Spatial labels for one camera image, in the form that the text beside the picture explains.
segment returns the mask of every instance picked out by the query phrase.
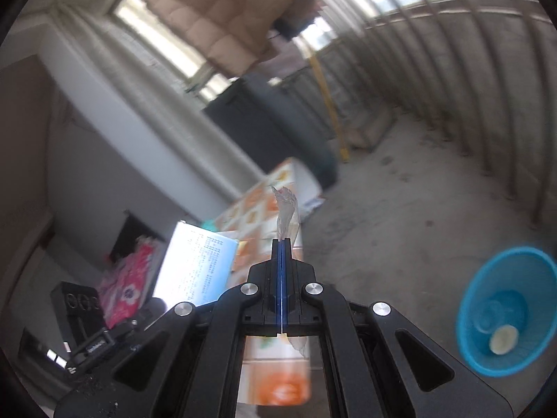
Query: metal bolt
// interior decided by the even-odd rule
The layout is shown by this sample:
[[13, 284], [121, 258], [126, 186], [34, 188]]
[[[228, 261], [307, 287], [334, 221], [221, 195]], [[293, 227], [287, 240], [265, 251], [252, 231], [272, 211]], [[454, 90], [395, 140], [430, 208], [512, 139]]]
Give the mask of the metal bolt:
[[391, 307], [386, 303], [383, 303], [382, 301], [378, 301], [373, 306], [373, 312], [375, 312], [375, 314], [379, 316], [386, 316], [388, 314], [391, 314]]
[[240, 290], [242, 291], [243, 294], [253, 295], [253, 294], [257, 293], [259, 288], [257, 287], [256, 284], [246, 283], [246, 284], [242, 284], [242, 287], [240, 288]]
[[187, 316], [192, 311], [193, 306], [187, 301], [183, 301], [182, 303], [179, 303], [174, 307], [174, 312], [179, 316]]
[[306, 292], [311, 295], [319, 295], [323, 292], [323, 286], [319, 283], [306, 284]]

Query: brown quilted jacket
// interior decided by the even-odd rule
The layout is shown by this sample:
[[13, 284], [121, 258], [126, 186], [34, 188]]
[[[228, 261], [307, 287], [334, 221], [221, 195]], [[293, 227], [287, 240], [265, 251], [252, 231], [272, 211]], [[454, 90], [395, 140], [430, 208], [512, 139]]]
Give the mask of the brown quilted jacket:
[[273, 22], [293, 26], [313, 11], [315, 0], [145, 0], [174, 33], [228, 77], [239, 77], [275, 52], [267, 40]]

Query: blue bucket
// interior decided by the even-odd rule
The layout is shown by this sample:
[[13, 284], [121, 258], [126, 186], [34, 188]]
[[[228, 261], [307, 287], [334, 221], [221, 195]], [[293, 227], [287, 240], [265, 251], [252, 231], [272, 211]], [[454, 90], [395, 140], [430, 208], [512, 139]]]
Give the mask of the blue bucket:
[[[496, 355], [489, 344], [504, 325], [518, 330], [516, 346]], [[512, 248], [488, 261], [464, 295], [457, 341], [466, 363], [484, 376], [519, 372], [547, 347], [557, 328], [557, 266], [542, 251]]]

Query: yellow stick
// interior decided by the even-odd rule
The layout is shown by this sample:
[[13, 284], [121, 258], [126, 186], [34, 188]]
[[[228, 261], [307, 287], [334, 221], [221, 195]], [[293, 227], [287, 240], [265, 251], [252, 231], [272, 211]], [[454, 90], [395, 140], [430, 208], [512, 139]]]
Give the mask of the yellow stick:
[[336, 136], [339, 139], [340, 158], [344, 163], [346, 163], [350, 160], [350, 155], [348, 154], [348, 148], [346, 147], [346, 141], [344, 140], [344, 133], [339, 123], [339, 117], [336, 114], [335, 103], [332, 101], [331, 93], [329, 92], [329, 86], [327, 86], [327, 80], [323, 75], [323, 71], [321, 70], [321, 64], [319, 63], [319, 60], [315, 55], [315, 51], [305, 39], [304, 42], [310, 52], [310, 57], [308, 58], [308, 61], [310, 62], [311, 69], [314, 72], [315, 79], [319, 84], [319, 89], [321, 90], [321, 96], [323, 97], [325, 106], [329, 111], [329, 117], [331, 118], [332, 127], [335, 130]]

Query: black speaker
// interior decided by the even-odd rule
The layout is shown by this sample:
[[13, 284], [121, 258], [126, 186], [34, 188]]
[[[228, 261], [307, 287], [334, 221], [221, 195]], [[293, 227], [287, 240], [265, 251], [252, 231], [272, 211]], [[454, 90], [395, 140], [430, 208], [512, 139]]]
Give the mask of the black speaker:
[[94, 287], [62, 281], [50, 298], [67, 351], [74, 351], [106, 326]]

